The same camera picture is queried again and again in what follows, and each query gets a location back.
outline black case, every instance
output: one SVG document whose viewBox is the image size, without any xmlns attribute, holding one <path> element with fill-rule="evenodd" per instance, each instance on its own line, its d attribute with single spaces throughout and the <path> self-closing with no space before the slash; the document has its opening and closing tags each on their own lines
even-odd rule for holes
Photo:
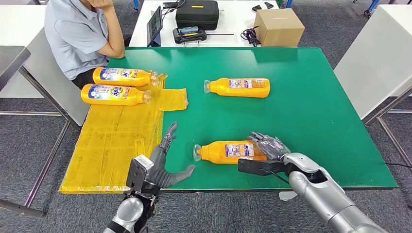
<svg viewBox="0 0 412 233">
<path fill-rule="evenodd" d="M 178 28 L 198 26 L 204 30 L 215 30 L 218 26 L 219 8 L 216 1 L 186 0 L 176 10 Z"/>
</svg>

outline person's hand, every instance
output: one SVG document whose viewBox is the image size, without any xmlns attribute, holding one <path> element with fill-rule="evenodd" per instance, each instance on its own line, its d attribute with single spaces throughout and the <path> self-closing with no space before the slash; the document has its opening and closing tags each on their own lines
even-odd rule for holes
<svg viewBox="0 0 412 233">
<path fill-rule="evenodd" d="M 253 143 L 266 155 L 268 160 L 282 160 L 285 154 L 289 154 L 291 150 L 279 140 L 279 138 L 270 137 L 262 133 L 250 132 L 248 140 Z"/>
<path fill-rule="evenodd" d="M 102 10 L 108 10 L 113 7 L 112 0 L 87 0 L 94 8 L 100 8 Z"/>
<path fill-rule="evenodd" d="M 196 168 L 196 166 L 192 164 L 189 165 L 184 171 L 174 174 L 165 170 L 166 154 L 172 140 L 176 138 L 176 135 L 173 135 L 173 132 L 175 132 L 176 129 L 177 122 L 175 121 L 169 126 L 162 138 L 162 141 L 153 149 L 152 154 L 150 155 L 150 160 L 154 163 L 154 166 L 151 168 L 146 180 L 161 188 L 169 188 L 175 183 L 179 183 L 190 177 L 193 170 Z"/>
</svg>

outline tide detergent bottle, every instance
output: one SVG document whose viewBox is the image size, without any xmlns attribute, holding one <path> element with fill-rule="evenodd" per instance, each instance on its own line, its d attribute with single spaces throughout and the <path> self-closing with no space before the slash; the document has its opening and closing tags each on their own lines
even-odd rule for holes
<svg viewBox="0 0 412 233">
<path fill-rule="evenodd" d="M 261 78 L 220 78 L 216 81 L 205 80 L 204 90 L 205 93 L 213 92 L 221 96 L 265 98 L 269 95 L 270 82 Z"/>
<path fill-rule="evenodd" d="M 149 103 L 152 94 L 150 90 L 140 91 L 128 86 L 87 84 L 81 91 L 81 98 L 89 104 L 133 106 Z"/>
<path fill-rule="evenodd" d="M 159 75 L 154 71 L 98 67 L 93 72 L 95 84 L 117 86 L 145 86 L 158 82 Z"/>
<path fill-rule="evenodd" d="M 195 161 L 202 159 L 215 164 L 237 164 L 241 157 L 266 160 L 266 156 L 254 147 L 252 141 L 216 141 L 207 146 L 196 144 L 193 147 Z"/>
</svg>

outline bottle cap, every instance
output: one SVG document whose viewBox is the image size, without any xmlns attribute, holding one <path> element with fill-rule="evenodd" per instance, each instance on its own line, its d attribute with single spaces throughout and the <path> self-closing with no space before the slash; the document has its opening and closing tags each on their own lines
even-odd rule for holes
<svg viewBox="0 0 412 233">
<path fill-rule="evenodd" d="M 157 72 L 152 71 L 152 73 L 150 74 L 150 83 L 153 86 L 156 86 L 159 83 L 159 75 L 157 74 Z"/>
<path fill-rule="evenodd" d="M 198 144 L 193 147 L 193 159 L 196 162 L 202 159 L 202 147 Z"/>
<path fill-rule="evenodd" d="M 143 92 L 143 101 L 145 103 L 150 103 L 151 100 L 152 100 L 152 92 L 150 90 Z"/>
<path fill-rule="evenodd" d="M 210 81 L 209 80 L 205 80 L 203 82 L 203 90 L 205 91 L 205 94 L 210 92 Z"/>
</svg>

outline person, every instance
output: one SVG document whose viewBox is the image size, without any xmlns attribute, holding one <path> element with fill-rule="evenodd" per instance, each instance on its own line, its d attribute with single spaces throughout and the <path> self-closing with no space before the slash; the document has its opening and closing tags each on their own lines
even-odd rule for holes
<svg viewBox="0 0 412 233">
<path fill-rule="evenodd" d="M 50 0 L 44 30 L 57 64 L 79 89 L 94 83 L 96 67 L 124 57 L 124 39 L 112 0 Z"/>
</svg>

